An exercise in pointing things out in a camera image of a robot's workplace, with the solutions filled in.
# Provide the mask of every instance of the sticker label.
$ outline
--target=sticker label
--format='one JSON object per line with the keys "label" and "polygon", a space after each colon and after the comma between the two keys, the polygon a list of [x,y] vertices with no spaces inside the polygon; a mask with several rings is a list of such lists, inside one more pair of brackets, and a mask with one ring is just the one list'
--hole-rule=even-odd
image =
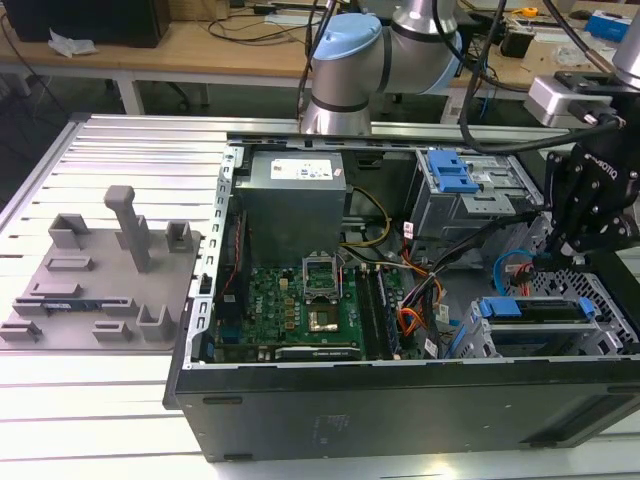
{"label": "sticker label", "polygon": [[438,318],[437,320],[439,322],[442,323],[449,323],[449,306],[448,305],[444,305],[444,304],[440,304],[440,307],[438,308]]}
{"label": "sticker label", "polygon": [[43,303],[42,306],[51,310],[71,310],[71,305],[68,303]]}
{"label": "sticker label", "polygon": [[433,358],[438,358],[438,346],[428,338],[424,342],[424,350]]}
{"label": "sticker label", "polygon": [[271,161],[272,180],[333,180],[331,160],[276,158]]}
{"label": "sticker label", "polygon": [[413,223],[404,222],[402,230],[404,231],[404,238],[413,240]]}

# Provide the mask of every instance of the power cable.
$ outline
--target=power cable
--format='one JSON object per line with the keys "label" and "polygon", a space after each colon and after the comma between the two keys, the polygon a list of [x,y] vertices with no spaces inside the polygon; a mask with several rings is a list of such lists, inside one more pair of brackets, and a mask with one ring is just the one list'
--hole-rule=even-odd
{"label": "power cable", "polygon": [[471,80],[469,81],[469,85],[467,86],[467,91],[465,94],[464,103],[462,105],[462,111],[460,114],[460,131],[462,133],[462,138],[464,139],[465,143],[469,147],[477,151],[478,153],[509,155],[509,154],[524,152],[528,150],[541,150],[544,148],[551,148],[551,147],[557,147],[559,145],[565,145],[567,143],[574,143],[574,142],[592,137],[594,135],[609,133],[621,128],[624,125],[624,122],[622,121],[622,119],[615,116],[610,116],[601,125],[598,125],[596,127],[579,130],[576,132],[571,132],[566,135],[560,135],[557,137],[534,140],[531,142],[522,142],[522,143],[516,143],[516,144],[510,144],[510,145],[486,146],[486,145],[482,145],[479,141],[477,141],[473,137],[469,129],[469,118],[468,118],[469,109],[471,107],[471,101],[473,100],[473,92],[478,83],[478,79],[480,77],[480,72],[483,68],[483,65],[485,64],[489,56],[491,41],[498,29],[499,19],[502,18],[506,3],[507,3],[507,0],[500,0],[500,3],[498,4],[498,8],[496,9],[496,14],[493,19],[493,23],[491,24],[491,28],[487,35],[487,41],[485,42],[482,48],[482,51],[480,52],[480,56],[473,68]]}
{"label": "power cable", "polygon": [[[447,38],[447,34],[442,28],[442,24],[440,23],[440,15],[438,14],[438,3],[437,1],[431,2],[432,5],[432,16],[433,21],[436,25],[436,30],[438,30],[438,35],[447,46],[449,51],[453,54],[454,57],[458,59],[458,61],[470,72],[473,72],[474,65],[460,53],[460,51],[451,43],[451,41]],[[487,38],[487,42],[491,45],[491,39]],[[526,93],[529,91],[528,88],[525,87],[516,87],[515,85],[509,85],[507,83],[502,83],[498,80],[494,80],[489,75],[486,75],[484,72],[480,73],[480,78],[487,82],[489,85],[493,85],[494,87],[502,88],[503,90],[508,90],[510,92],[518,92],[518,93]]]}

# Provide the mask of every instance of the yellow wire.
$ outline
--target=yellow wire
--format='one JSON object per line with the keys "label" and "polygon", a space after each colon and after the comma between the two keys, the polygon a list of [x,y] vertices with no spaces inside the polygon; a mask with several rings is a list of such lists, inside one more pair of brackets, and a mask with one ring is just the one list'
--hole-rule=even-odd
{"label": "yellow wire", "polygon": [[373,195],[371,195],[369,192],[367,192],[364,188],[353,187],[353,191],[362,193],[365,197],[367,197],[369,200],[371,200],[371,202],[376,207],[378,207],[378,209],[382,212],[382,215],[384,215],[384,221],[385,221],[386,225],[384,227],[384,231],[382,232],[382,235],[380,235],[378,238],[376,238],[374,240],[368,240],[366,242],[344,242],[344,243],[341,243],[340,246],[342,246],[342,247],[370,247],[372,245],[377,245],[378,243],[383,242],[387,238],[387,236],[389,236],[389,233],[391,232],[391,219],[389,218],[389,215],[387,215],[387,211],[384,209],[382,204],[378,200],[376,200],[376,198]]}

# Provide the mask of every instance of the paper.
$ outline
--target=paper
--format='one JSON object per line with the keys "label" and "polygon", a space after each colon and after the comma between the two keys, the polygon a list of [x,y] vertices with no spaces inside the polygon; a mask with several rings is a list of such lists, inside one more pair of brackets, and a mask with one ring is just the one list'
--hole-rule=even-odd
{"label": "paper", "polygon": [[90,53],[98,52],[92,40],[72,40],[58,35],[51,29],[49,29],[49,33],[51,34],[49,46],[67,58],[71,58],[74,55],[89,55]]}

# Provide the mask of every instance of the power supply label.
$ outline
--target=power supply label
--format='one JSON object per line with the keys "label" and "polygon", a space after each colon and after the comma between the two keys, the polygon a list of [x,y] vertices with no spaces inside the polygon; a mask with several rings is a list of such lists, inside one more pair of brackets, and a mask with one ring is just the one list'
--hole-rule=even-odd
{"label": "power supply label", "polygon": [[271,161],[272,180],[333,180],[331,160],[276,158]]}

